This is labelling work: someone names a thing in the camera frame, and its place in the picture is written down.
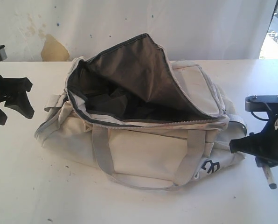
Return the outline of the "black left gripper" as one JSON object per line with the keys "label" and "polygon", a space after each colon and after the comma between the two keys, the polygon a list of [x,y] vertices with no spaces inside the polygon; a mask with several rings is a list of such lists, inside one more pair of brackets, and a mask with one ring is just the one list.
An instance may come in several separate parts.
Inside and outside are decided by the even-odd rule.
{"label": "black left gripper", "polygon": [[[4,78],[0,75],[0,103],[19,112],[27,119],[32,119],[34,109],[27,96],[33,84],[28,78]],[[7,115],[0,109],[0,125],[5,125]]]}

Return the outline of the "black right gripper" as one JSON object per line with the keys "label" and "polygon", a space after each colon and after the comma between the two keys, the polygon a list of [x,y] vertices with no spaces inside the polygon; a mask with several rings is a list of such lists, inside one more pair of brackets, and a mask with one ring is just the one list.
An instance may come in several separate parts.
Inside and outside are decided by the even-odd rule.
{"label": "black right gripper", "polygon": [[242,152],[256,155],[257,167],[278,166],[278,115],[269,119],[261,132],[241,139],[231,140],[231,153]]}

